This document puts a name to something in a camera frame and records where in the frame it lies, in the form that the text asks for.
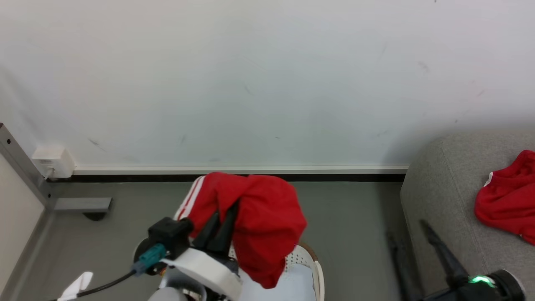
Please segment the left gripper white banded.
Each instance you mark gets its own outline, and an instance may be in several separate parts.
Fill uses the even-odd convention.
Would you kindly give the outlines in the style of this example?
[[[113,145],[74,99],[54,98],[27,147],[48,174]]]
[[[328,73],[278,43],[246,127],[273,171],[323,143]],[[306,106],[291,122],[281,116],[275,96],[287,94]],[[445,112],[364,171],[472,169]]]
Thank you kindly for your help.
[[[192,242],[197,249],[188,248],[175,259],[161,259],[166,272],[160,288],[170,286],[178,292],[179,300],[186,299],[183,291],[187,290],[200,295],[202,301],[238,301],[243,281],[237,261],[227,255],[215,258],[199,251],[228,254],[238,214],[239,202],[227,210],[222,223],[219,211],[214,212]]]

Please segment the right gripper black banded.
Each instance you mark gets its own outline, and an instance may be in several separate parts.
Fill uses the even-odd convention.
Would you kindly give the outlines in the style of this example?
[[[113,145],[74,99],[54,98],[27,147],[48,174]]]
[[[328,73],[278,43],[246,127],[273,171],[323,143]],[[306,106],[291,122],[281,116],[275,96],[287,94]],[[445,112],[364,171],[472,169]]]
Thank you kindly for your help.
[[[427,296],[427,301],[525,301],[527,299],[520,280],[507,270],[500,269],[491,274],[468,278],[467,270],[428,221],[421,219],[420,226],[426,240],[436,252],[450,288]],[[416,285],[405,248],[392,232],[388,231],[386,238],[400,298],[402,301],[416,301]]]

